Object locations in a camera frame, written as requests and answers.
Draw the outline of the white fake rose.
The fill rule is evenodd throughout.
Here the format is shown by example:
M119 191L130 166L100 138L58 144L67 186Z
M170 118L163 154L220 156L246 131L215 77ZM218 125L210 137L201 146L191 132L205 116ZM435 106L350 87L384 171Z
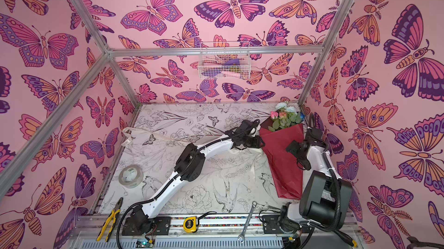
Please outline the white fake rose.
M290 106L288 102L280 102L275 106L275 110L271 111L271 126L268 130L276 132L281 129L290 128L301 124L305 115L298 107Z

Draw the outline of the small pink fake rose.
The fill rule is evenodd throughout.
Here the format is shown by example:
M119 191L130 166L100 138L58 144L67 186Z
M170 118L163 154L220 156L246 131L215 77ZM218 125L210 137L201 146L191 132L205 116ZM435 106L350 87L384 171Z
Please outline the small pink fake rose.
M270 117L271 117L272 120L276 120L279 117L279 113L276 112L276 111L272 111L271 114L270 114Z

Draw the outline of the dark red wrapping paper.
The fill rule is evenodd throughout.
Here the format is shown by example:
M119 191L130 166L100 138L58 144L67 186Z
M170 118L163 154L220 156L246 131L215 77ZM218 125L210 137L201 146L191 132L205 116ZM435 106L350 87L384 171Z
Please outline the dark red wrapping paper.
M277 195L281 199L299 200L302 197L303 171L298 167L297 159L286 151L292 141L302 142L304 139L301 124L271 132L272 120L267 118L262 124L259 134L265 142L265 152Z

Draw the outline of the cream satin ribbon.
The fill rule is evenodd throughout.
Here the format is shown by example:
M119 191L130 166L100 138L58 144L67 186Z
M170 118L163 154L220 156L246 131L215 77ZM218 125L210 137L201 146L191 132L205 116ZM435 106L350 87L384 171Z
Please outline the cream satin ribbon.
M219 138L223 134L214 135L211 140L207 140L203 136L179 139L142 129L125 128L124 135L127 139L122 143L124 147L123 156L128 156L127 163L138 165L146 176L157 177L157 173L162 170L172 174L177 159L188 144L202 145ZM233 154L240 151L242 150L232 149L218 155Z

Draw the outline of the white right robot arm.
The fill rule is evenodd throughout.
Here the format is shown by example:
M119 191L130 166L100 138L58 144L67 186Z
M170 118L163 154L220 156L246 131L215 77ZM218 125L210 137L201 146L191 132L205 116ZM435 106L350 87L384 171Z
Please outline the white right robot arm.
M296 233L306 221L308 226L324 232L339 231L349 208L352 185L334 168L322 131L309 127L304 140L292 141L286 151L296 157L297 165L308 178L299 203L282 207L280 229L284 233Z

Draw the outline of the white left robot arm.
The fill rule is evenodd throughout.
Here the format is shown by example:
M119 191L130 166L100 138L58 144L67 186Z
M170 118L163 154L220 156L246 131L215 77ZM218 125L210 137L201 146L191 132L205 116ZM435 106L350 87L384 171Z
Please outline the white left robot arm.
M226 151L246 148L259 149L265 146L259 136L260 120L243 120L237 128L225 131L222 136L202 145L188 144L175 163L172 174L161 188L148 200L133 203L121 215L120 229L131 234L148 233L153 220L162 208L187 183L199 178L206 160Z

